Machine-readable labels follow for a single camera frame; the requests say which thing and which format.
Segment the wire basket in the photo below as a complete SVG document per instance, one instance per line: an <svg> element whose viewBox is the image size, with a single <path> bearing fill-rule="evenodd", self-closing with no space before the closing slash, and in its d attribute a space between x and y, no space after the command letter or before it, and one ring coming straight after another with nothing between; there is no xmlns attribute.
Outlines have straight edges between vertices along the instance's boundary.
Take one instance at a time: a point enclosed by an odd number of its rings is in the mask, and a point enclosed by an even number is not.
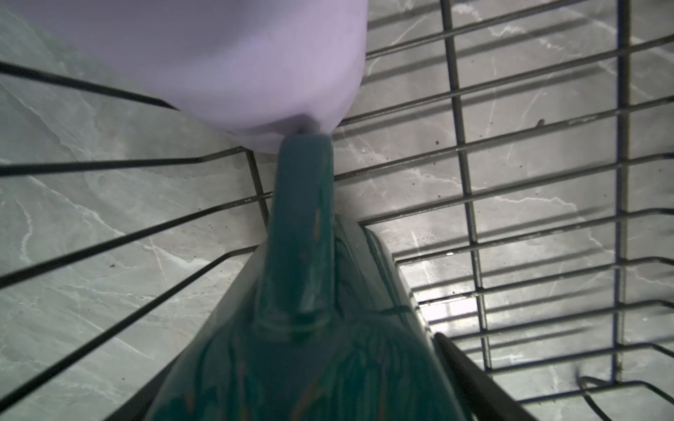
<svg viewBox="0 0 674 421"><path fill-rule="evenodd" d="M535 416L671 419L674 377L663 373L674 357L666 348L674 309L666 190L674 34L637 39L633 27L644 24L632 8L641 6L629 0L491 2L479 11L480 3L432 1L390 15L385 2L371 2L363 88L334 134L338 212L383 238L433 330ZM462 23L453 25L452 14ZM583 38L588 26L602 35ZM588 39L594 44L583 44ZM172 108L11 63L0 63L0 72ZM435 83L438 75L446 86ZM541 100L548 94L555 101ZM26 177L198 166L239 154L254 195L26 265L0 276L1 287L251 203L266 224L273 192L259 166L273 174L274 159L256 162L237 147L190 158L0 166L2 177ZM255 248L229 250L151 297L2 397L0 411ZM109 419L142 418L170 366Z"/></svg>

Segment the dark green glaze streak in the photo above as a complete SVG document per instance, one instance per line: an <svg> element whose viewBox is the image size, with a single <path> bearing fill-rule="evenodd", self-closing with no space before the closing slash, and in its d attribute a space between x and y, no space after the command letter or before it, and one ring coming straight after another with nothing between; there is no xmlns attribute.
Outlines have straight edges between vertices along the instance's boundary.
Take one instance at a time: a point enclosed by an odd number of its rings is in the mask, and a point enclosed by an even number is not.
<svg viewBox="0 0 674 421"><path fill-rule="evenodd" d="M470 420L386 248L335 217L332 177L329 137L286 139L268 242L147 419Z"/></svg>

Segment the black wire rack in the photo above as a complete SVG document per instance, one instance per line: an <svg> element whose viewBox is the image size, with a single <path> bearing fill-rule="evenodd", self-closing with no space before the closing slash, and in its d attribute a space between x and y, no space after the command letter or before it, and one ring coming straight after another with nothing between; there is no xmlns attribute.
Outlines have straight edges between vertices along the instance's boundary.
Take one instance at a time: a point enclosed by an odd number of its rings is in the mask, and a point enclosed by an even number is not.
<svg viewBox="0 0 674 421"><path fill-rule="evenodd" d="M471 278L473 280L474 290L471 292L464 292L461 294L443 296L431 300L422 300L419 302L419 306L423 308L424 306L431 306L435 304L451 302L453 300L460 300L467 298L475 299L477 302L479 331L476 333L452 337L450 339L452 339L454 342L461 342L468 339L480 339L484 369L489 374L511 373L518 370L525 370L540 366L548 366L550 364L559 364L560 362L573 362L597 356L610 356L611 357L610 381L600 381L598 379L594 379L591 377L583 377L580 379L581 384L579 385L579 390L567 391L563 393L555 393L551 395L542 395L519 401L522 405L527 405L543 401L551 401L571 397L583 397L590 404L590 407L599 415L601 410L599 410L596 404L594 404L591 395L607 391L615 391L618 389L627 389L636 387L646 388L652 391L653 393L661 396L669 403L674 404L674 397L671 397L670 395L666 394L663 390L659 389L658 387L655 387L650 383L647 383L645 381L623 381L622 379L622 356L626 352L652 350L655 352L659 352L670 358L674 358L674 352L658 344L648 342L627 344L624 340L624 332L625 332L624 323L625 323L625 314L627 312L652 307L667 309L669 311L674 310L674 303L666 300L646 300L640 302L627 303L625 297L626 268L644 265L647 263L660 263L662 265L674 266L674 259L666 257L651 256L639 259L631 259L631 260L628 259L627 235L626 235L627 222L629 220L632 220L634 218L643 218L645 216L654 216L654 215L671 216L674 214L674 209L664 209L664 208L643 209L637 212L629 212L627 210L627 201L628 201L627 175L630 166L643 164L647 162L656 162L660 160L670 160L674 158L674 152L652 154L647 156L641 156L639 158L631 158L629 156L628 151L630 146L630 135L629 135L630 114L632 114L633 112L646 110L649 108L664 106L666 104L672 104L674 102L674 96L664 96L662 98L648 100L645 102L640 102L638 104L631 103L630 55L640 51L648 50L650 48L674 42L674 34L670 34L668 36L663 36L646 42L641 42L639 44L632 44L630 42L631 39L630 0L617 0L617 25L616 25L617 47L615 49L464 87L460 86L459 83L458 70L457 70L457 56L456 56L456 49L454 47L454 37L457 35L467 34L469 32L488 28L494 25L504 24L506 22L525 18L539 13L545 13L547 11L552 11L554 9L558 9L560 7L572 5L575 3L581 3L583 1L585 0L551 1L549 3L537 5L535 7L529 7L527 9L513 11L511 13L503 14L495 18L490 18L479 21L477 23L468 24L465 26L455 28L452 25L452 15L450 11L449 0L440 0L440 9L443 22L443 30L441 32L434 33L428 36L423 36L406 42L399 42L397 44L393 44L391 46L387 46L384 48L379 48L377 50L367 53L367 59L371 60L374 58L395 54L400 51L405 51L410 48L418 47L432 42L443 41L446 50L446 63L449 74L450 90L447 92L426 96L424 98L411 100L394 106L388 106L378 110L373 110L371 112L365 112L363 114L355 115L353 117L349 117L343 120L340 126L353 125L355 123L375 119L384 115L390 115L405 110L412 110L421 106L433 104L435 102L451 101L451 109L454 117L454 131L456 134L456 145L448 148L440 148L422 154L408 156L397 160L392 160L382 164L376 164L344 172L342 174L337 174L334 177L334 179L335 181L342 181L357 176L364 176L364 175L366 176L369 174L375 174L377 172L385 170L400 168L402 166L409 166L410 164L414 163L426 162L432 158L440 158L440 157L446 158L449 156L457 156L459 161L460 176L461 176L460 178L462 185L461 196L442 199L434 201L433 203L423 203L404 210L390 212L384 215L368 218L366 220L360 221L360 224L362 226L370 226L382 222L396 220L398 218L403 218L416 214L423 214L425 212L430 212L436 209L463 205L465 209L466 224L468 228L468 241L469 241L468 245L463 247L434 251L432 253L401 259L397 261L397 264L408 265L411 263L435 259L446 255L470 253L470 260L472 263ZM549 75L551 73L555 73L558 71L564 71L583 65L598 63L599 61L612 58L617 59L617 103L615 105L615 108L604 110L601 112L594 112L592 114L583 115L581 117L557 121L554 123L538 125L536 127L532 127L529 129L523 129L511 133L496 135L493 137L472 141L470 143L466 142L463 108L462 108L463 95L490 90L492 88L505 86L526 79L531 79L542 75ZM29 69L11 63L0 63L0 73L44 84L73 88L86 92L93 92L95 94L101 94L113 98L119 98L122 100L130 100L159 107L173 108L170 104L167 104L166 102L157 98L151 98L149 96L136 94L133 92L126 92L124 90L93 84L90 82L65 77L62 75L56 75L44 71ZM615 119L616 121L616 133L617 133L616 155L615 161L613 163L592 166L589 168L583 168L578 170L567 170L565 172L559 172L557 174L529 178L524 181L518 181L515 183L502 185L500 187L492 189L483 189L477 193L472 192L470 183L470 172L468 168L468 157L467 157L467 154L469 152L514 143L523 139L528 139L531 137L540 136L548 133L568 130L574 127L579 127L581 125L586 125L604 119ZM20 282L29 281L32 278L35 278L36 276L65 267L67 265L71 265L72 263L81 261L83 259L87 259L89 257L107 252L117 247L121 247L123 245L129 244L139 239L152 236L153 234L157 234L170 228L174 228L176 226L188 223L198 218L202 218L204 216L214 214L216 212L220 212L226 209L231 209L237 206L245 205L247 203L257 202L259 204L260 213L262 215L263 221L266 224L269 216L269 210L267 208L266 199L269 199L273 196L273 192L263 190L253 152L250 152L242 147L231 148L220 152L216 152L214 154L190 158L109 160L109 161L93 161L93 162L66 162L66 163L52 163L52 164L51 163L10 164L0 166L0 176L11 177L11 176L28 176L37 174L56 174L63 172L85 172L94 170L100 171L100 170L112 170L124 168L144 168L151 166L178 166L188 164L200 164L212 160L217 160L226 156L232 156L235 154L246 155L250 169L250 175L253 181L253 186L255 188L254 196L244 197L235 201L230 201L228 203L222 203L220 205L210 207L208 209L200 210L199 212L194 212L192 214L185 215L180 218L176 218L174 220L169 220L161 224L145 228L143 230L132 232L124 236L114 238L112 240L104 241L102 243L92 245L90 247L86 247L84 249L80 249L78 251L68 253L60 257L56 257L54 259L50 259L48 261L43 261L42 263L38 263L36 265L32 265L11 273L7 273L5 275L0 276L0 288L6 288L8 286L18 284ZM580 177L604 172L615 173L615 212L612 216L587 220L584 222L578 222L564 226L558 226L546 230L527 232L524 234L509 236L497 240L490 240L490 241L479 240L477 235L474 205L473 205L475 201L495 197L498 195L503 195L506 193L513 193L516 191L530 189L533 187L540 187L544 185L549 185L551 183L558 183L560 181L577 179ZM487 249L489 247L496 247L499 245L506 245L524 240L529 240L532 238L539 238L554 234L560 234L562 232L570 232L574 230L581 230L584 228L604 226L604 225L615 226L615 261L613 263L598 265L586 269L567 271L565 273L559 273L551 276L543 276L541 278L529 279L521 282L515 282L491 288L486 288L483 286L482 282L483 271L481 269L481 262L479 255L480 250ZM102 332L95 338L91 339L89 342L80 346L78 349L76 349L66 357L62 358L54 365L48 367L46 370L42 371L40 374L36 375L29 381L25 382L23 385L19 386L11 393L2 397L0 399L0 413L4 412L12 405L19 402L21 399L25 398L33 391L44 385L46 382L50 381L54 376L57 376L59 373L62 373L64 370L68 369L70 366L81 360L83 357L87 356L89 353L97 349L97 347L101 346L106 341L109 341L110 339L115 337L124 329L131 326L133 323L141 319L143 316L147 315L150 311L156 309L162 303L166 302L168 299L170 299L172 296L180 292L182 289L192 284L194 281L198 280L201 276L209 272L211 269L215 268L223 261L226 261L227 259L230 259L234 256L252 253L255 250L255 248L256 246L252 246L243 249L229 251L223 254L222 256L218 257L217 259L213 260L209 264L205 265L203 268L196 271L189 277L180 281L172 288L168 289L161 295L154 298L148 304L145 304L143 307L134 311L132 314L126 316L126 318L124 318L123 320L119 321L118 323L116 323L106 331ZM503 292L507 290L517 290L519 288L524 288L528 286L536 286L558 280L573 278L576 276L590 275L605 271L613 271L615 276L613 285L613 305L610 307L592 311L585 311L581 313L575 313L571 315L564 315L550 319L522 323L519 325L500 327L497 329L490 329L487 325L487 317L486 317L487 309L485 305L485 296L488 294L494 294L497 292ZM566 321L587 319L599 315L612 315L612 346L610 348L592 350L577 354L569 354L554 358L546 358L543 360L525 362L522 364L513 364L509 366L493 368L491 361L491 346L489 343L490 337L505 333L526 331L528 329L534 329L536 327L555 325ZM162 370L152 381L150 381L144 388L142 388L134 397L132 397L129 400L129 402L127 402L123 407L121 407L117 412L115 412L109 419L120 420L120 419L141 418L145 410L147 410L149 403L152 401L154 394L157 392L158 386L161 384L161 381L166 376L171 364L172 363L170 363L164 370Z"/></svg>

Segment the teal handle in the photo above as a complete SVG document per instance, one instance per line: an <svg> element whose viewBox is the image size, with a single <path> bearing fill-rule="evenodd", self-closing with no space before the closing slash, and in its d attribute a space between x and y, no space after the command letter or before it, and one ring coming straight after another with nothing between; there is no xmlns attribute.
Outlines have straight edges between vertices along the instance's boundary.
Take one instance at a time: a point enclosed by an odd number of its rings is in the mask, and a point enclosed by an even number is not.
<svg viewBox="0 0 674 421"><path fill-rule="evenodd" d="M267 257L255 326L287 338L317 331L334 315L332 140L287 137L278 155Z"/></svg>

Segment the gray marble surface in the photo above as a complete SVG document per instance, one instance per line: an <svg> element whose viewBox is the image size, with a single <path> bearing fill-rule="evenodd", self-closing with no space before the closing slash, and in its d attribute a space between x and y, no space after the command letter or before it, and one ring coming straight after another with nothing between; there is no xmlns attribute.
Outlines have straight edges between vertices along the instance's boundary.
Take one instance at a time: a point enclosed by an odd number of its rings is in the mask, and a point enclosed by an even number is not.
<svg viewBox="0 0 674 421"><path fill-rule="evenodd" d="M456 26L539 4L474 0L453 6ZM674 3L634 1L632 42L671 33ZM442 29L430 0L371 0L368 49ZM0 9L0 58L21 65L140 91L91 59ZM461 86L605 51L615 46L615 2L589 0L456 37ZM615 107L615 60L606 60L464 98L468 141ZM674 94L674 48L632 59L632 101ZM350 115L449 90L443 43L366 64ZM222 135L171 110L94 94L0 78L0 160L65 162L197 156L233 146ZM670 152L672 106L632 115L633 157ZM448 102L338 129L341 173L456 143ZM615 158L615 120L525 139L469 154L472 187L491 189ZM266 191L275 159L258 155ZM674 169L655 162L630 169L630 210L672 207ZM480 241L611 215L615 173L606 172L475 203ZM458 161L442 158L395 172L339 182L336 206L356 220L460 195ZM143 170L22 177L0 181L0 272L6 273L198 209L254 194L243 155L207 164ZM467 243L462 206L371 227L398 258ZM671 219L629 223L630 258L674 257ZM0 292L0 393L7 393L115 321L225 251L265 237L256 204L220 212ZM579 230L480 252L485 285L496 286L613 260L614 226ZM142 321L54 378L3 419L101 419L159 371L198 330L245 263L231 259ZM459 254L401 269L418 300L473 289L470 257ZM674 272L650 264L628 269L629 301L674 298ZM612 303L612 272L487 297L490 328L546 319ZM430 306L437 331L477 330L474 300ZM611 345L610 317L494 337L495 367ZM629 342L671 347L671 313L637 311L626 320ZM540 338L523 343L523 339ZM479 343L460 343L481 364ZM674 364L654 352L625 357L626 380L650 381L674 394ZM575 390L576 373L607 378L609 359L584 360L495 376L515 398ZM645 390L597 398L614 419L674 418L674 407ZM582 399L529 410L541 420L594 420Z"/></svg>

